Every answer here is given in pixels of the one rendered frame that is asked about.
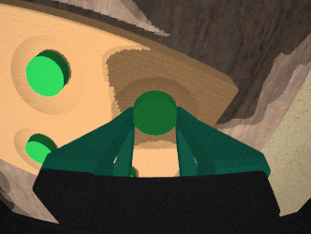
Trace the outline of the green disc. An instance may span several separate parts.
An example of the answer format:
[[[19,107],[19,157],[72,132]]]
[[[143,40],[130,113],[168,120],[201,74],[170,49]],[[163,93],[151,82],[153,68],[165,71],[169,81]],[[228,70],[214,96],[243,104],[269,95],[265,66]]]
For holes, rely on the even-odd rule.
[[[134,168],[131,170],[131,176],[137,176],[136,170]]]
[[[43,51],[26,67],[26,78],[30,87],[39,95],[58,95],[69,78],[65,59],[54,51]]]
[[[163,135],[176,126],[177,106],[165,92],[145,92],[136,99],[133,108],[134,125],[144,134]]]
[[[40,134],[32,135],[25,144],[27,154],[40,164],[43,164],[48,153],[56,149],[57,148],[51,139]]]

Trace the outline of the tan wooden tray with round pockets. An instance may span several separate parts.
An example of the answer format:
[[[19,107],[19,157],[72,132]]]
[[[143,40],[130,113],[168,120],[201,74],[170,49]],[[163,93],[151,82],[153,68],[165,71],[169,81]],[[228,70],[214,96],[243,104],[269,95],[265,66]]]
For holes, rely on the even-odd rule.
[[[28,63],[43,51],[68,65],[67,84],[55,96],[39,95],[26,78]],[[32,135],[58,149],[148,91],[169,94],[214,127],[239,89],[228,75],[146,37],[62,9],[0,0],[0,159],[38,175],[42,164],[25,150]],[[152,136],[135,126],[132,167],[140,177],[175,176],[175,127]]]

